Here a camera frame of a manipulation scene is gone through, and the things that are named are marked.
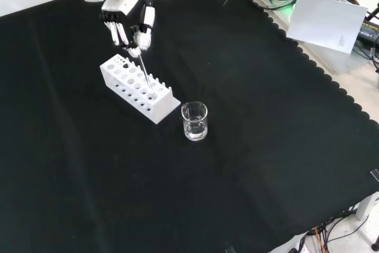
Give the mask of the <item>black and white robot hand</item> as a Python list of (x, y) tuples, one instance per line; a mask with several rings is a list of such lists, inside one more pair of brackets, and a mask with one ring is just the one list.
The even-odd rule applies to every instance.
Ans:
[(152, 42), (156, 0), (105, 0), (101, 19), (111, 32), (113, 44), (137, 58)]

